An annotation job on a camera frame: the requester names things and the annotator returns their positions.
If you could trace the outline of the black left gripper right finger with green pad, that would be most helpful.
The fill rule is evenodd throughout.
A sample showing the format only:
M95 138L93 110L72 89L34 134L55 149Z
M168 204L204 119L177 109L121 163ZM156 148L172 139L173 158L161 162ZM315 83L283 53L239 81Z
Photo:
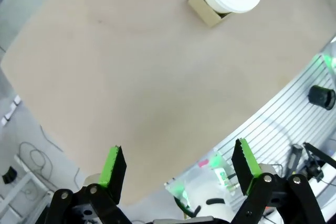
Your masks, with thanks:
M284 223L326 223L304 175L263 172L244 138L235 142L232 164L247 197L232 223L259 223L266 207L275 207Z

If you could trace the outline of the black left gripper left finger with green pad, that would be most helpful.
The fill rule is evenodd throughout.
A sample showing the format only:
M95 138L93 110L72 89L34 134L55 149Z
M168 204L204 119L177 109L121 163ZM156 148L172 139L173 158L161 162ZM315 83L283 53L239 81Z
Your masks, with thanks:
M131 223L118 207L127 165L122 148L110 148L97 183L83 186L74 193L57 190L46 214L46 223Z

